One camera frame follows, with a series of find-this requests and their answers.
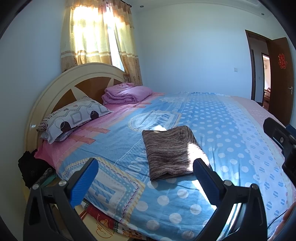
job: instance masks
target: pillow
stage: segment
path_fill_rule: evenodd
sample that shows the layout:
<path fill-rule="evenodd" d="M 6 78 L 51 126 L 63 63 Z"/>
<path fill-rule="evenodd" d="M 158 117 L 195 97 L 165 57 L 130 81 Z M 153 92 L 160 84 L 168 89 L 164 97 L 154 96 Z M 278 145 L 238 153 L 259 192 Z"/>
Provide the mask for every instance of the pillow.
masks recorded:
<path fill-rule="evenodd" d="M 52 144 L 62 133 L 111 112 L 99 102 L 85 96 L 50 114 L 40 123 L 37 130 L 46 129 L 47 141 Z"/>
<path fill-rule="evenodd" d="M 68 137 L 69 135 L 71 135 L 71 134 L 72 134 L 72 133 L 73 133 L 78 127 L 83 126 L 84 124 L 86 124 L 86 123 L 88 123 L 88 122 L 90 122 L 90 120 L 81 123 L 80 125 L 78 125 L 78 126 L 72 128 L 72 129 L 69 130 L 69 131 L 63 132 L 63 133 L 60 134 L 60 135 L 59 135 L 54 141 L 56 141 L 56 142 L 61 142 L 61 141 L 66 140 L 67 137 Z M 43 139 L 43 140 L 47 140 L 47 139 L 48 139 L 48 136 L 49 136 L 49 135 L 48 135 L 48 133 L 47 133 L 46 130 L 45 130 L 45 131 L 43 131 L 43 132 L 41 133 L 40 138 Z"/>

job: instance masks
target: curtain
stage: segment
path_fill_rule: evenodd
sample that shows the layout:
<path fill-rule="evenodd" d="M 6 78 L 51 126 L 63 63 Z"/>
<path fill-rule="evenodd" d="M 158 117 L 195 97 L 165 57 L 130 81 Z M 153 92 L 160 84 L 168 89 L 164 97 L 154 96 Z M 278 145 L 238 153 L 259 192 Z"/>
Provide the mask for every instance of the curtain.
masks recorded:
<path fill-rule="evenodd" d="M 62 71 L 92 62 L 112 64 L 105 0 L 67 0 L 61 37 Z"/>
<path fill-rule="evenodd" d="M 131 7 L 120 0 L 108 0 L 120 58 L 129 82 L 142 85 L 139 58 L 134 41 Z"/>
<path fill-rule="evenodd" d="M 62 71 L 92 62 L 112 64 L 108 26 L 115 33 L 126 81 L 142 85 L 131 7 L 120 0 L 66 0 Z"/>

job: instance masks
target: door handle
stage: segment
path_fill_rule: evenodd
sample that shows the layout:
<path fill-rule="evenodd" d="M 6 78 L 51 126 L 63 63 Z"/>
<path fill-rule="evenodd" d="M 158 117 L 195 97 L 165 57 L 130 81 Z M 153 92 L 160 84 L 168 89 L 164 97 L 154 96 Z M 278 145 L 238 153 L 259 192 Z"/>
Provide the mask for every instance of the door handle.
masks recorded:
<path fill-rule="evenodd" d="M 289 90 L 291 90 L 291 95 L 293 94 L 293 86 L 291 86 L 291 88 L 288 88 Z"/>

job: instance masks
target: cream headboard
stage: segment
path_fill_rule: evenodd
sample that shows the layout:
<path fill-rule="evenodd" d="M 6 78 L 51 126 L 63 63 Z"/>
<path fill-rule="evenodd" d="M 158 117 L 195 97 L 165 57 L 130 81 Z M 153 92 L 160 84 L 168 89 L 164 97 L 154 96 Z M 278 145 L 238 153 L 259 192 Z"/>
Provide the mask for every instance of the cream headboard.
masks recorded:
<path fill-rule="evenodd" d="M 122 70 L 102 63 L 82 64 L 62 73 L 42 92 L 30 113 L 25 150 L 32 152 L 41 144 L 36 128 L 46 116 L 85 95 L 102 103 L 105 88 L 125 82 L 123 75 Z"/>

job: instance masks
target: folded pink blanket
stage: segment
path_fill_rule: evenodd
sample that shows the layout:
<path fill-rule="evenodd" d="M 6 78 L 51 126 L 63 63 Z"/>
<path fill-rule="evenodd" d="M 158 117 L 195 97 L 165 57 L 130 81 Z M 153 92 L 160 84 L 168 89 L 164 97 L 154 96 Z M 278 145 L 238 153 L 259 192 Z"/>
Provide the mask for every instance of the folded pink blanket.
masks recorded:
<path fill-rule="evenodd" d="M 138 103 L 152 94 L 145 86 L 135 86 L 133 83 L 122 83 L 105 89 L 102 96 L 104 104 L 133 104 Z"/>

